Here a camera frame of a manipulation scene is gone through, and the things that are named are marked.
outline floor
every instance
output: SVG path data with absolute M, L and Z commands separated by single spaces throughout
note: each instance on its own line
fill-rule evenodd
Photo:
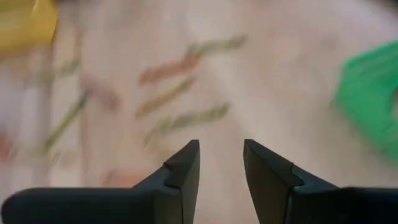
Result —
M 341 64 L 398 36 L 392 1 L 98 0 L 66 2 L 65 8 L 76 3 L 80 74 L 107 83 L 121 105 L 116 112 L 88 105 L 83 131 L 76 128 L 71 137 L 83 134 L 84 163 L 68 171 L 73 181 L 65 171 L 51 171 L 51 185 L 100 186 L 107 170 L 145 176 L 199 139 L 195 222 L 257 223 L 243 168 L 243 141 L 251 138 L 338 186 L 398 186 L 398 168 L 330 105 Z M 134 117 L 143 101 L 186 77 L 140 86 L 142 71 L 180 59 L 194 42 L 241 34 L 248 37 L 241 48 L 203 57 L 187 73 L 197 78 L 188 92 L 145 118 Z M 142 146 L 158 120 L 225 102 L 231 107 L 223 119 Z

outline yellow toy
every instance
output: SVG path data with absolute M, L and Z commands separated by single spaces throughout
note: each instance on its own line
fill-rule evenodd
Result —
M 0 0 L 0 52 L 50 44 L 57 21 L 53 0 Z

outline green plastic toy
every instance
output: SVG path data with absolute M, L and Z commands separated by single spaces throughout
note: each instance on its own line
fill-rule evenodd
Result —
M 398 41 L 348 61 L 335 98 L 373 145 L 398 161 Z

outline yellow object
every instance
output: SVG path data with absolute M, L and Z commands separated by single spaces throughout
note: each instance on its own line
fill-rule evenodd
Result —
M 0 0 L 0 51 L 51 43 L 57 21 L 53 0 Z

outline black plastic jaw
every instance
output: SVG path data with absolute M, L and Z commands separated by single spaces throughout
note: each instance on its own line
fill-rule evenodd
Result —
M 190 141 L 131 189 L 28 189 L 3 204 L 4 224 L 192 224 L 200 172 L 199 140 Z
M 398 223 L 397 189 L 340 189 L 251 139 L 244 166 L 260 224 Z

